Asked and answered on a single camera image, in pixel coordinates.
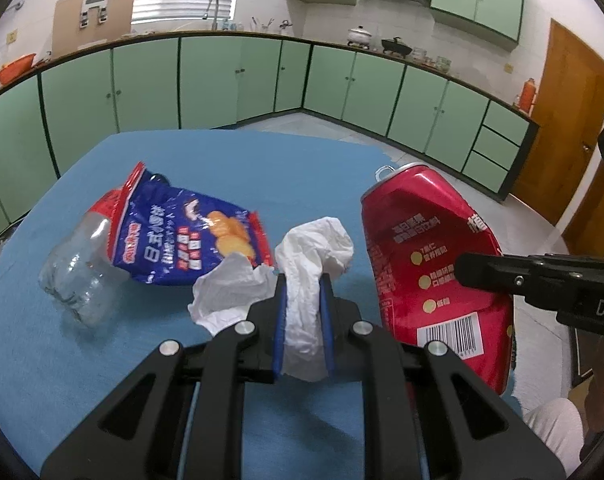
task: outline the floor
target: floor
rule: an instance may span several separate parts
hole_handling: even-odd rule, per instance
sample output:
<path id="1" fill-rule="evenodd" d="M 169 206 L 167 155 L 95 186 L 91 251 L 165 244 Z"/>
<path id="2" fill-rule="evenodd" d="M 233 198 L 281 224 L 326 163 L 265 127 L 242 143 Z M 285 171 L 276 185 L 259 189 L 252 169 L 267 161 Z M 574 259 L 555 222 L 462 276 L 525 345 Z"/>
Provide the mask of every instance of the floor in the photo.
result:
<path id="1" fill-rule="evenodd" d="M 344 126 L 303 113 L 270 118 L 243 128 L 374 145 L 397 167 L 419 160 Z M 498 204 L 453 176 L 445 173 L 443 176 L 482 216 L 505 254 L 568 252 L 560 232 L 517 198 L 509 196 L 503 204 Z M 522 412 L 527 413 L 557 397 L 566 397 L 571 365 L 568 329 L 557 323 L 552 313 L 537 310 L 516 297 L 515 333 L 517 368 L 512 394 Z"/>

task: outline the barcode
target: barcode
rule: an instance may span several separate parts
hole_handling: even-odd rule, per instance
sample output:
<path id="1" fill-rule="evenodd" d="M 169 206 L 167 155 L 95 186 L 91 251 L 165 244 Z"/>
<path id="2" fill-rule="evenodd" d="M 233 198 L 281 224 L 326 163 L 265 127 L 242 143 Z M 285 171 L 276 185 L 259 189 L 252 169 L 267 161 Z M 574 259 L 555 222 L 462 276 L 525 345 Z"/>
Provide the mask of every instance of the barcode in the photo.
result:
<path id="1" fill-rule="evenodd" d="M 460 359 L 484 353 L 480 318 L 477 312 L 444 323 L 418 328 L 418 346 L 438 340 L 446 343 Z"/>

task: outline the blue snack bag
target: blue snack bag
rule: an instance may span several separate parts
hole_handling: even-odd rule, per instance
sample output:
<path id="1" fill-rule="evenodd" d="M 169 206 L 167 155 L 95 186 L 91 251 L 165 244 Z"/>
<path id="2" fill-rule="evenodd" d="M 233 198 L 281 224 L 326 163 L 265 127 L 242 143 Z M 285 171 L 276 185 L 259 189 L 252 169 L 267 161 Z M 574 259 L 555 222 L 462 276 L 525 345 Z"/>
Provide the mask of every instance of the blue snack bag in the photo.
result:
<path id="1" fill-rule="evenodd" d="M 253 266 L 272 259 L 257 213 L 172 187 L 139 162 L 120 190 L 92 208 L 111 218 L 108 255 L 134 280 L 192 284 L 239 252 Z"/>

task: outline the screw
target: screw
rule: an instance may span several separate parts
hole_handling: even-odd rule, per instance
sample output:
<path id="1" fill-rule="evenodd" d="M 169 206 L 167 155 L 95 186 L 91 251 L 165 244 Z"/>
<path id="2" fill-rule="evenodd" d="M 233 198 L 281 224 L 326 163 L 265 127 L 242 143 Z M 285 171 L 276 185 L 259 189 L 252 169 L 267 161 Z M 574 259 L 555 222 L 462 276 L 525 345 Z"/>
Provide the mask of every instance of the screw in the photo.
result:
<path id="1" fill-rule="evenodd" d="M 255 325 L 250 321 L 240 321 L 235 324 L 235 331 L 239 333 L 239 335 L 252 334 L 253 330 L 255 330 Z"/>
<path id="2" fill-rule="evenodd" d="M 172 339 L 164 341 L 160 345 L 160 354 L 162 354 L 162 355 L 166 355 L 166 356 L 175 355 L 178 352 L 178 350 L 179 350 L 179 343 Z"/>
<path id="3" fill-rule="evenodd" d="M 429 352 L 436 356 L 442 356 L 448 352 L 448 347 L 441 341 L 431 341 L 427 348 Z"/>
<path id="4" fill-rule="evenodd" d="M 353 323 L 353 332 L 357 335 L 369 335 L 373 332 L 373 325 L 368 321 L 355 321 Z"/>

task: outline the white pot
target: white pot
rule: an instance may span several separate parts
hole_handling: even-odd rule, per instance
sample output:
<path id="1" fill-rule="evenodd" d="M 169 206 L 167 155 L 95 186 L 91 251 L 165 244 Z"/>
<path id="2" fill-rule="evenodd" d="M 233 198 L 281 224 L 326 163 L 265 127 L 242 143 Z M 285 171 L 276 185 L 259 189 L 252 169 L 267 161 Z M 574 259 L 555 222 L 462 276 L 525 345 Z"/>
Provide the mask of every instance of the white pot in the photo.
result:
<path id="1" fill-rule="evenodd" d="M 353 43 L 367 45 L 370 43 L 371 38 L 373 38 L 373 34 L 364 30 L 361 25 L 357 28 L 349 28 L 349 41 Z"/>

